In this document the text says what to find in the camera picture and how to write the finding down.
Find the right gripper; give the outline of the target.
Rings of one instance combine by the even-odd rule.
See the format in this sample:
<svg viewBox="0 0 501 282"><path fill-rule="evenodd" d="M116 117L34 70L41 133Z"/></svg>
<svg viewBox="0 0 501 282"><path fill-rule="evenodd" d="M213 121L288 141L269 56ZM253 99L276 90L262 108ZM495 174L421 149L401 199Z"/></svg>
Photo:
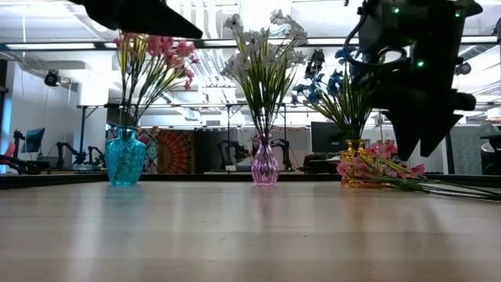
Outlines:
<svg viewBox="0 0 501 282"><path fill-rule="evenodd" d="M482 12L476 1L366 1L359 10L359 47L378 73L377 93L394 102L431 109L473 110L473 95L452 87L465 20ZM398 156L407 161L420 141L420 155L429 157L461 114L387 111Z"/></svg>

